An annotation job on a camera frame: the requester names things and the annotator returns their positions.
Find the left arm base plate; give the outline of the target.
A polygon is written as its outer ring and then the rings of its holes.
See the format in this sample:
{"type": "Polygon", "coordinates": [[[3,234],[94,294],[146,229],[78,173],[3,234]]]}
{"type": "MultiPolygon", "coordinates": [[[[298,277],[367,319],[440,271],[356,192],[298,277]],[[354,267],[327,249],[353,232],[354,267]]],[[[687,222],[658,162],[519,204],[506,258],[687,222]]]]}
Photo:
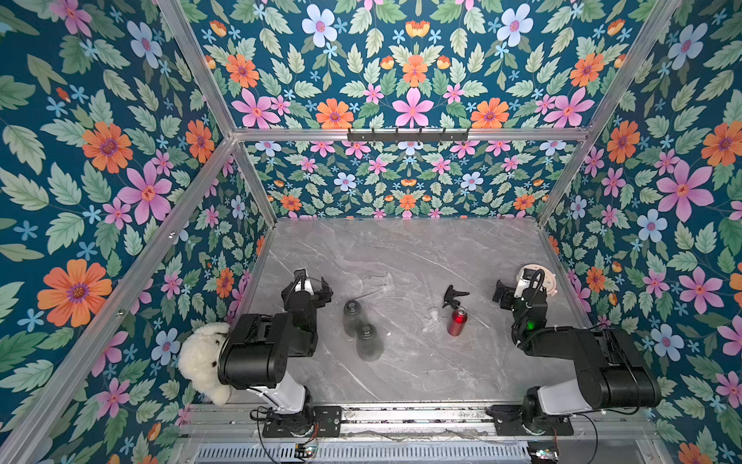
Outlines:
{"type": "Polygon", "coordinates": [[[340,406],[313,406],[297,414],[270,413],[263,423],[267,438],[337,438],[343,409],[340,406]]]}

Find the black hook rail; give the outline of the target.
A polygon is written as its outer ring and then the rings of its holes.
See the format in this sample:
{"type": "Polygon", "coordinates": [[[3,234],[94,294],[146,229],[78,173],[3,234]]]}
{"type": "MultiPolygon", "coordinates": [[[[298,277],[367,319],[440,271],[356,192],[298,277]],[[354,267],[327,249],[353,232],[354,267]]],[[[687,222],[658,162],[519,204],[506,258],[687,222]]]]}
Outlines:
{"type": "Polygon", "coordinates": [[[364,129],[348,130],[347,139],[359,142],[458,142],[466,141],[470,137],[469,130],[449,129],[364,129]]]}

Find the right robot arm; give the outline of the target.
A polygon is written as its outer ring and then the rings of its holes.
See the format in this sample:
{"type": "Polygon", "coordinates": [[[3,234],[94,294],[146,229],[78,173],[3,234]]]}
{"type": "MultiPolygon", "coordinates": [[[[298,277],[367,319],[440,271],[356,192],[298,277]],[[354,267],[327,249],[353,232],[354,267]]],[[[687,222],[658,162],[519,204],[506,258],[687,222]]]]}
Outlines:
{"type": "Polygon", "coordinates": [[[616,411],[632,415],[661,402],[657,376],[622,329],[546,325],[547,292],[539,282],[524,287],[497,283],[493,301],[513,315],[511,339],[532,358],[569,361],[574,377],[530,388],[521,405],[492,405],[486,414],[503,435],[539,435],[569,425],[573,415],[616,411]]]}

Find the pink round clock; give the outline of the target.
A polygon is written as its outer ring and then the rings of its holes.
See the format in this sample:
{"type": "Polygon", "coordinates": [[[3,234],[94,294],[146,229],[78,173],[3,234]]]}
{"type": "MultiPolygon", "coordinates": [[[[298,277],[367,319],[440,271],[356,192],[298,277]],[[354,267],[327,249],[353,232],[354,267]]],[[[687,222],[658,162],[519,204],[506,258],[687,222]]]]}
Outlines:
{"type": "Polygon", "coordinates": [[[520,269],[517,274],[517,284],[514,295],[516,298],[520,298],[523,292],[533,286],[533,281],[540,285],[549,297],[556,296],[558,294],[557,277],[556,275],[544,266],[537,264],[529,264],[520,269]]]}

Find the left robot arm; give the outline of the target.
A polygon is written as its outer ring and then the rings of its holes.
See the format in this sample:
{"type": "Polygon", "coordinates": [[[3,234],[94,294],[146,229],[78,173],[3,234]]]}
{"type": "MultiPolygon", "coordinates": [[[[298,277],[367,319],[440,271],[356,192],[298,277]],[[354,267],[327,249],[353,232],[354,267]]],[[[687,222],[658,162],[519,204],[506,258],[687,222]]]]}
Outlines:
{"type": "Polygon", "coordinates": [[[334,292],[324,278],[305,269],[280,294],[282,311],[249,313],[227,335],[218,358],[218,380],[235,390],[257,394],[279,415],[298,415],[310,407],[311,394],[288,372],[291,358],[311,358],[317,348],[318,310],[334,292]]]}

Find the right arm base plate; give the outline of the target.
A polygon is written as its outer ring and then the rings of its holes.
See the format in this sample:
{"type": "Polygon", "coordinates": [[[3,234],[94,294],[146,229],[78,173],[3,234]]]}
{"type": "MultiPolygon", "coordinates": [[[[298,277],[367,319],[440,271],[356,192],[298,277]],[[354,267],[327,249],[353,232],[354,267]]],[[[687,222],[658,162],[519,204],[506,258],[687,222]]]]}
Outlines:
{"type": "Polygon", "coordinates": [[[494,422],[499,436],[572,436],[574,428],[568,416],[541,415],[538,408],[520,405],[492,405],[485,414],[494,422]]]}

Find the red can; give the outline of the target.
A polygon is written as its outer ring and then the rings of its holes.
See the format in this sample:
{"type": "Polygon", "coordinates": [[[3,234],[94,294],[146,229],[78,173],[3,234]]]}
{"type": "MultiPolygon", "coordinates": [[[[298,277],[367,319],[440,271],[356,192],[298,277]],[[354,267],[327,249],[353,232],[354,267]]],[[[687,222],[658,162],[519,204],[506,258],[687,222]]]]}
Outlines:
{"type": "Polygon", "coordinates": [[[469,315],[465,309],[461,309],[461,307],[459,307],[459,309],[454,309],[450,321],[448,322],[448,333],[451,336],[454,336],[454,338],[460,336],[468,322],[468,319],[469,315]]]}

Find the white plush dog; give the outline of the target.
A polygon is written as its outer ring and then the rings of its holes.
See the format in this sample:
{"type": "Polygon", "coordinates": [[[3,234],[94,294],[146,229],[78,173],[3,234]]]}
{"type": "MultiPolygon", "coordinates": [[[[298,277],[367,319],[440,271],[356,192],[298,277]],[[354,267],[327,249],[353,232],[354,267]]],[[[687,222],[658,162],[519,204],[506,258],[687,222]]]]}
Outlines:
{"type": "Polygon", "coordinates": [[[217,406],[225,405],[231,394],[231,388],[218,380],[218,359],[229,331],[226,322],[210,323],[194,330],[182,345],[178,363],[181,375],[217,406]]]}

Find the smoky spray bottle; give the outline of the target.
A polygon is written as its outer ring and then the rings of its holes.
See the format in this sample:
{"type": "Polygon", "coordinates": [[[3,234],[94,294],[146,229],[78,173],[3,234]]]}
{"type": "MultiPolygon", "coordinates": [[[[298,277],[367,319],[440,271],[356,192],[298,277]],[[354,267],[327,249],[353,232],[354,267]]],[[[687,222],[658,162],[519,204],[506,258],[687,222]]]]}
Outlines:
{"type": "Polygon", "coordinates": [[[384,353],[384,342],[378,335],[378,331],[373,324],[366,323],[357,329],[357,355],[367,362],[371,363],[380,359],[384,353]]]}
{"type": "Polygon", "coordinates": [[[350,338],[355,338],[359,330],[366,324],[362,305],[357,300],[349,300],[343,307],[343,329],[350,338]]]}

